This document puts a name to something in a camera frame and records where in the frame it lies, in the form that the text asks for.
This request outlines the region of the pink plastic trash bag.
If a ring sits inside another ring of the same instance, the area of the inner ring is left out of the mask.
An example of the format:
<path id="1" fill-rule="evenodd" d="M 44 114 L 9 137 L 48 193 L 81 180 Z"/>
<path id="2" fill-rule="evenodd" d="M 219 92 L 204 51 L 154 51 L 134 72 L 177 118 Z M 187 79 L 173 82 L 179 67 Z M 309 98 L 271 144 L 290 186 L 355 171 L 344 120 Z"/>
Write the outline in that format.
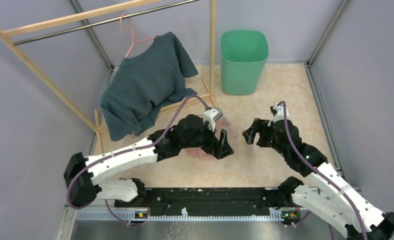
<path id="1" fill-rule="evenodd" d="M 238 139 L 237 127 L 226 117 L 222 116 L 215 122 L 215 138 L 217 140 L 221 139 L 221 131 L 225 130 L 227 132 L 228 141 L 235 142 Z M 184 153 L 194 159 L 202 160 L 215 160 L 216 158 L 209 153 L 204 152 L 200 148 L 186 148 Z"/>

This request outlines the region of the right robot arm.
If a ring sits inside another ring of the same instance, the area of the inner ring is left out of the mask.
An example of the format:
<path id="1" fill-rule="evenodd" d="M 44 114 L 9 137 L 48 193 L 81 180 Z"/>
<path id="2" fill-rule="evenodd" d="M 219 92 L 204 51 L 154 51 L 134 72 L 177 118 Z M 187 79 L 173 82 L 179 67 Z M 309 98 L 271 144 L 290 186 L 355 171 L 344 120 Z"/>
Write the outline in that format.
<path id="1" fill-rule="evenodd" d="M 308 209 L 339 231 L 347 240 L 389 240 L 394 235 L 394 212 L 383 212 L 370 204 L 347 183 L 316 147 L 302 141 L 290 120 L 276 122 L 255 118 L 242 133 L 247 144 L 272 148 L 294 171 L 313 182 L 322 197 L 301 180 L 288 177 L 278 186 L 284 206 Z"/>

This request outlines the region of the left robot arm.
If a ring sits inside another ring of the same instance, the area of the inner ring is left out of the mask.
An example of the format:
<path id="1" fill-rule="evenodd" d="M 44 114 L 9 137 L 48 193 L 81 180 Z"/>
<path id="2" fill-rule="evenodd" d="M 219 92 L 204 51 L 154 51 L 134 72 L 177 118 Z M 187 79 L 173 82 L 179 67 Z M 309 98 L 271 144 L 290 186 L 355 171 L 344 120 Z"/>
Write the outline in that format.
<path id="1" fill-rule="evenodd" d="M 99 155 L 70 157 L 63 173 L 67 202 L 82 209 L 94 200 L 120 200 L 139 207 L 145 202 L 146 188 L 137 178 L 114 179 L 128 169 L 157 163 L 179 155 L 183 149 L 201 149 L 216 159 L 234 154 L 228 132 L 216 137 L 214 121 L 189 114 L 176 125 L 161 129 L 127 147 Z"/>

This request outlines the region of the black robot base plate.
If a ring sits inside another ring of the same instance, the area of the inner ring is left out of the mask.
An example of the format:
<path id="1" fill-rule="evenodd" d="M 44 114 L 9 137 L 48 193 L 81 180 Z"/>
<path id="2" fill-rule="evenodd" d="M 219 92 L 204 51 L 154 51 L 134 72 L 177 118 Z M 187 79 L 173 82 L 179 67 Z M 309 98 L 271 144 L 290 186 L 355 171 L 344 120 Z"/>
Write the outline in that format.
<path id="1" fill-rule="evenodd" d="M 114 206 L 150 210 L 152 217 L 179 216 L 182 210 L 191 217 L 269 216 L 275 210 L 281 211 L 281 218 L 302 216 L 301 207 L 292 203 L 290 197 L 269 187 L 154 187 L 130 202 L 115 200 Z"/>

